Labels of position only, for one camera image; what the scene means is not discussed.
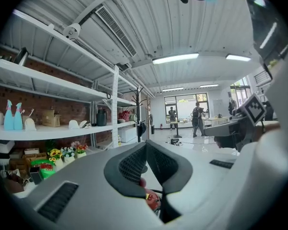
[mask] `spray bottle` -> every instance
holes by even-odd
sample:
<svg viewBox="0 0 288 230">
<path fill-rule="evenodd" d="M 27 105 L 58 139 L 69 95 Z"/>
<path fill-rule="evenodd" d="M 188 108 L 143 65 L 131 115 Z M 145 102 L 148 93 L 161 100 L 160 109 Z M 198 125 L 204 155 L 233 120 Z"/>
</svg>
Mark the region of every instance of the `spray bottle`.
<svg viewBox="0 0 288 230">
<path fill-rule="evenodd" d="M 4 117 L 3 127 L 4 127 L 4 130 L 14 129 L 13 116 L 12 116 L 12 103 L 10 100 L 8 100 L 8 103 L 6 105 L 6 113 Z"/>
<path fill-rule="evenodd" d="M 17 109 L 16 109 L 16 113 L 15 113 L 15 118 L 14 118 L 14 129 L 23 129 L 23 119 L 21 118 L 21 102 L 18 103 L 16 106 L 17 106 Z"/>
</svg>

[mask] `red object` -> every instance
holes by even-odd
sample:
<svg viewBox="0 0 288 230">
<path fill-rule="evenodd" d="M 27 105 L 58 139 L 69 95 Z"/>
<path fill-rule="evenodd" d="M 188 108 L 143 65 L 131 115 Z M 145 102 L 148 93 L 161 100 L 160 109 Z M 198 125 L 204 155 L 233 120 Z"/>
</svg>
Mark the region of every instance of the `red object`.
<svg viewBox="0 0 288 230">
<path fill-rule="evenodd" d="M 146 180 L 144 178 L 140 179 L 140 186 L 141 187 L 146 187 Z"/>
<path fill-rule="evenodd" d="M 146 191 L 146 203 L 148 206 L 156 212 L 157 210 L 160 210 L 161 202 L 159 196 L 152 190 L 145 189 Z"/>
<path fill-rule="evenodd" d="M 129 122 L 129 113 L 128 111 L 123 111 L 119 113 L 119 119 L 124 119 L 125 121 Z"/>
</svg>

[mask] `coat rack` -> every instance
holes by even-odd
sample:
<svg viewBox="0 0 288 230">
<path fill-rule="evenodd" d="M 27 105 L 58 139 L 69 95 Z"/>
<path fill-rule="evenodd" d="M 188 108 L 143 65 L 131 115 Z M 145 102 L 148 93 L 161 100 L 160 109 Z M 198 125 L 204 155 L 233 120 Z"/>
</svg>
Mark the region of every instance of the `coat rack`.
<svg viewBox="0 0 288 230">
<path fill-rule="evenodd" d="M 140 91 L 139 91 L 139 89 L 138 88 L 136 88 L 136 92 L 135 91 L 133 91 L 132 89 L 130 89 L 134 94 L 135 94 L 135 96 L 136 97 L 134 97 L 134 95 L 132 96 L 133 97 L 133 102 L 135 102 L 136 103 L 136 119 L 137 119 L 137 135 L 138 135 L 138 142 L 141 142 L 141 136 L 140 136 L 140 124 L 141 124 L 141 121 L 140 121 L 140 106 L 141 105 L 143 105 L 143 104 L 141 104 L 143 101 L 146 101 L 147 99 L 145 99 L 145 100 L 142 100 L 142 101 L 140 101 L 140 93 L 141 93 L 141 91 L 143 90 L 143 88 L 141 88 L 140 89 Z"/>
</svg>

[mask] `ceiling light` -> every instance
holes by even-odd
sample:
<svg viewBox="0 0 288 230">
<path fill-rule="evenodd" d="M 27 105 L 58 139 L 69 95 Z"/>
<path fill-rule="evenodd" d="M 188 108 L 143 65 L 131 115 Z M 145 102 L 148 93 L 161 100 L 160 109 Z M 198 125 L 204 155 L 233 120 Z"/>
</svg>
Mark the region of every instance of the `ceiling light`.
<svg viewBox="0 0 288 230">
<path fill-rule="evenodd" d="M 153 59 L 153 64 L 162 64 L 177 60 L 184 60 L 184 59 L 196 59 L 198 57 L 198 53 L 191 53 L 191 54 L 184 54 L 184 55 L 176 55 L 176 56 L 168 56 L 168 57 L 162 57 L 162 58 L 156 58 Z"/>
<path fill-rule="evenodd" d="M 265 7 L 265 1 L 264 0 L 255 0 L 254 3 L 256 3 L 259 6 Z"/>
<path fill-rule="evenodd" d="M 208 87 L 217 87 L 218 84 L 208 84 L 208 85 L 201 85 L 200 88 L 208 88 Z"/>
<path fill-rule="evenodd" d="M 236 55 L 227 55 L 226 59 L 235 59 L 235 60 L 242 60 L 242 61 L 249 61 L 251 58 L 244 57 L 244 56 L 236 56 Z"/>
<path fill-rule="evenodd" d="M 269 33 L 268 33 L 268 35 L 267 35 L 267 37 L 265 38 L 265 40 L 263 41 L 263 43 L 260 45 L 259 48 L 264 48 L 264 46 L 267 44 L 267 42 L 269 41 L 270 37 L 272 36 L 273 32 L 275 31 L 276 27 L 277 27 L 277 23 L 274 22 L 272 27 L 271 27 L 271 29 L 270 29 L 270 31 L 269 31 Z"/>
<path fill-rule="evenodd" d="M 183 87 L 173 88 L 173 89 L 166 89 L 166 90 L 162 90 L 162 92 L 173 91 L 173 90 L 183 90 Z"/>
</svg>

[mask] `air vent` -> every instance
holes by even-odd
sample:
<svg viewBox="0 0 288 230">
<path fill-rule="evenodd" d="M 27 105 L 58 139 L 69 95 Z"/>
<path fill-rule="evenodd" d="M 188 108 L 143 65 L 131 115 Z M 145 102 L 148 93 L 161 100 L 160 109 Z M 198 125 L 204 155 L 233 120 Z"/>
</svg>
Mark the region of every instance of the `air vent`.
<svg viewBox="0 0 288 230">
<path fill-rule="evenodd" d="M 255 76 L 256 83 L 262 84 L 271 81 L 269 74 L 266 71 L 262 71 L 261 73 Z"/>
<path fill-rule="evenodd" d="M 74 183 L 64 183 L 38 210 L 38 213 L 56 222 L 78 187 L 79 185 Z"/>
<path fill-rule="evenodd" d="M 116 21 L 112 18 L 107 9 L 102 6 L 100 9 L 96 11 L 96 14 L 102 19 L 104 23 L 110 28 L 110 30 L 115 34 L 115 36 L 120 40 L 120 42 L 125 46 L 128 50 L 129 54 L 133 57 L 136 55 L 136 51 L 129 39 L 125 35 L 125 33 L 121 30 Z"/>
</svg>

